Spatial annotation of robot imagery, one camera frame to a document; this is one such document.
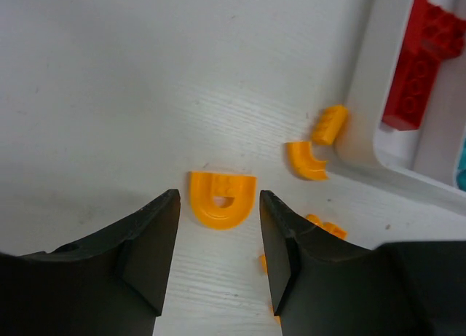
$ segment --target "small orange piece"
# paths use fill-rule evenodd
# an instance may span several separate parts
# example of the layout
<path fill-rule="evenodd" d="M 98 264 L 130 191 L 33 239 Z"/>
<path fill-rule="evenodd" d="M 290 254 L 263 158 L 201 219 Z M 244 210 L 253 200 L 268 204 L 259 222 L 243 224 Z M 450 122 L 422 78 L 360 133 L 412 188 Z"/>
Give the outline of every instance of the small orange piece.
<path fill-rule="evenodd" d="M 244 221 L 256 199 L 256 177 L 191 172 L 191 207 L 207 227 L 225 230 Z M 225 198 L 219 206 L 214 198 Z"/>
<path fill-rule="evenodd" d="M 330 223 L 330 222 L 324 223 L 323 229 L 342 240 L 344 240 L 347 237 L 347 232 L 345 232 L 343 229 L 341 229 L 338 225 L 334 223 Z"/>
<path fill-rule="evenodd" d="M 270 311 L 272 312 L 272 315 L 274 316 L 274 319 L 277 322 L 277 324 L 279 324 L 281 326 L 282 325 L 282 319 L 280 319 L 279 316 L 275 315 L 273 305 L 270 306 Z"/>
<path fill-rule="evenodd" d="M 325 181 L 328 179 L 325 172 L 327 161 L 314 158 L 310 141 L 294 141 L 287 143 L 288 158 L 295 172 L 302 178 L 313 181 Z"/>
<path fill-rule="evenodd" d="M 323 228 L 323 223 L 322 223 L 322 221 L 321 221 L 320 218 L 317 217 L 315 214 L 308 214 L 308 215 L 306 216 L 306 219 L 307 219 L 309 222 L 311 222 L 311 223 L 317 225 L 318 227 Z"/>
<path fill-rule="evenodd" d="M 348 109 L 342 105 L 325 109 L 319 123 L 314 128 L 312 141 L 317 144 L 332 145 L 347 116 Z"/>
<path fill-rule="evenodd" d="M 262 269 L 264 270 L 264 273 L 269 274 L 269 272 L 267 272 L 267 261 L 265 259 L 265 254 L 262 254 L 259 257 L 259 259 L 261 260 Z"/>

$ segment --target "wood grain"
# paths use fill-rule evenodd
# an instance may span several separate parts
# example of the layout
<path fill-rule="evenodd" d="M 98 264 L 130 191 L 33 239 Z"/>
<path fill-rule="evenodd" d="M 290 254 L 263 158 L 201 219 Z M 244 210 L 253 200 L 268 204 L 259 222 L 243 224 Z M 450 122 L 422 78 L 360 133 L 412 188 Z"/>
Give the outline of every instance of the wood grain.
<path fill-rule="evenodd" d="M 0 250 L 51 251 L 177 187 L 154 334 L 273 336 L 257 205 L 238 228 L 202 227 L 186 198 L 190 170 L 254 174 L 260 190 L 369 248 L 464 238 L 451 212 L 287 169 L 283 144 L 308 138 L 319 111 L 344 100 L 370 4 L 0 0 Z"/>

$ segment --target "white tray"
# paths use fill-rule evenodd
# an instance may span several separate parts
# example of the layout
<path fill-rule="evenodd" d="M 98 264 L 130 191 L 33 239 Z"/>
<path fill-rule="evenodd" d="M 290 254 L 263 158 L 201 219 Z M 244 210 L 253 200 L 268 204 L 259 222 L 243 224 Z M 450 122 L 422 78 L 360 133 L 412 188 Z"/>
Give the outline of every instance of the white tray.
<path fill-rule="evenodd" d="M 466 0 L 430 0 L 466 17 Z M 466 126 L 466 54 L 442 63 L 421 129 L 381 123 L 413 0 L 374 0 L 336 142 L 340 158 L 377 185 L 466 215 L 455 176 Z"/>

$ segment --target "tabletop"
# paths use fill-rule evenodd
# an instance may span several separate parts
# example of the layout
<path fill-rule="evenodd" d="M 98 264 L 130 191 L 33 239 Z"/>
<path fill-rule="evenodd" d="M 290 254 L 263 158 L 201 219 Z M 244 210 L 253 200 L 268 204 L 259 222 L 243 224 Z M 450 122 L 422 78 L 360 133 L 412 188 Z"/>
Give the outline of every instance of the tabletop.
<path fill-rule="evenodd" d="M 286 165 L 284 143 L 344 102 L 371 0 L 0 4 L 0 250 L 52 251 L 178 188 L 155 335 L 281 335 L 258 263 L 258 194 L 239 227 L 210 230 L 191 212 L 190 171 L 252 174 L 370 249 L 466 236 L 445 209 Z"/>

